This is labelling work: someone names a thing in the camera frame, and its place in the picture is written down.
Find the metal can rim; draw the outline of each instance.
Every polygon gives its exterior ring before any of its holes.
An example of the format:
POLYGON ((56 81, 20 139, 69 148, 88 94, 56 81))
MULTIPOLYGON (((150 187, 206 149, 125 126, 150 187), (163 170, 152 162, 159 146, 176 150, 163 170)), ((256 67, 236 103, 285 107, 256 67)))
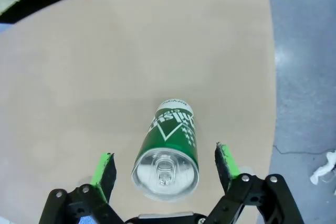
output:
POLYGON ((143 192, 147 197, 149 197, 149 198, 151 198, 151 199, 155 199, 155 200, 160 200, 160 201, 176 201, 176 200, 178 200, 178 199, 184 198, 184 197, 187 196, 187 195, 190 195, 191 193, 194 192, 194 190, 196 190, 196 188, 197 188, 197 186, 198 186, 198 182, 199 182, 199 169, 198 169, 198 165, 196 165, 196 162, 195 162, 191 157, 189 157, 187 154, 185 154, 185 153, 183 153, 183 152, 181 152, 181 151, 179 151, 179 150, 176 150, 176 149, 174 149, 174 148, 169 148, 169 147, 152 148, 152 149, 150 149, 150 150, 144 152, 144 153, 138 158, 137 162, 136 162, 135 165, 134 165, 134 169, 133 169, 133 171, 132 171, 132 174, 131 174, 132 181, 133 181, 133 183, 134 183, 134 185, 135 185, 135 187, 136 187, 137 189, 143 189, 143 187, 139 187, 139 185, 136 184, 136 182, 134 181, 134 176, 133 176, 133 174, 134 174, 134 172, 136 171, 136 169, 137 169, 137 167, 138 167, 138 165, 139 165, 141 159, 142 159, 148 152, 152 152, 152 151, 172 151, 172 152, 175 152, 175 153, 181 155, 182 157, 185 157, 188 161, 191 162, 191 164, 192 164, 194 170, 197 171, 197 181, 196 181, 196 183, 195 183, 195 186, 193 186, 192 189, 188 190, 187 192, 183 193, 183 195, 180 195, 180 196, 178 196, 178 197, 176 197, 176 198, 167 198, 167 199, 163 199, 162 197, 155 197, 155 194, 151 194, 151 193, 150 193, 150 190, 149 190, 149 191, 147 191, 147 190, 146 190, 146 191, 143 190, 142 192, 143 192))
POLYGON ((181 100, 181 99, 166 100, 159 105, 156 111, 161 110, 161 109, 184 109, 184 110, 188 110, 192 115, 194 115, 194 111, 191 108, 191 106, 186 101, 181 100))

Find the tan table surface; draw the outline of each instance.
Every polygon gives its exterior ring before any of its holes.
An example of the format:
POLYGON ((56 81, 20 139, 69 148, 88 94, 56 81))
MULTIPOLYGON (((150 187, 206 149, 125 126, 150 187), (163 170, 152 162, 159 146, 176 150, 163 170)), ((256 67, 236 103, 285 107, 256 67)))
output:
MULTIPOLYGON (((264 178, 275 128, 268 0, 65 0, 0 35, 0 216, 37 223, 48 193, 73 190, 116 155, 110 204, 138 214, 208 214, 223 195, 215 143, 264 178), (153 201, 130 174, 155 109, 190 103, 200 181, 153 201)), ((240 223, 254 223, 246 209, 240 223)))

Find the screw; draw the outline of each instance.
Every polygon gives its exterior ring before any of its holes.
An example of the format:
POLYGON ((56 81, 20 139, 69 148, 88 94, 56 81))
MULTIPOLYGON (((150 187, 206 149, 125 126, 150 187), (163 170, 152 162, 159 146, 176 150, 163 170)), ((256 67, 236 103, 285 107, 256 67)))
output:
POLYGON ((88 191, 89 191, 89 187, 88 186, 83 187, 83 193, 87 193, 88 191))
POLYGON ((59 197, 62 196, 62 194, 63 194, 63 193, 62 193, 61 191, 58 191, 58 192, 56 193, 56 197, 59 198, 59 197))
POLYGON ((273 182, 273 183, 278 182, 278 179, 277 179, 276 176, 271 176, 269 180, 270 180, 271 182, 273 182))
POLYGON ((249 180, 250 180, 250 178, 247 175, 242 176, 242 181, 248 182, 249 180))
POLYGON ((198 220, 197 224, 203 224, 204 221, 205 221, 205 218, 201 218, 201 219, 198 220))

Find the green can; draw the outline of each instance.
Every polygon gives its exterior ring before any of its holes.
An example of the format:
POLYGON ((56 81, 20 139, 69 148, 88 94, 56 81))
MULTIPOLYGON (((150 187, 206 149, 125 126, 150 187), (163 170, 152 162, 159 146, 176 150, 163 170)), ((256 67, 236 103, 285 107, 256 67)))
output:
POLYGON ((194 112, 186 102, 170 99, 159 106, 135 160, 132 180, 157 200, 176 200, 197 187, 194 112))

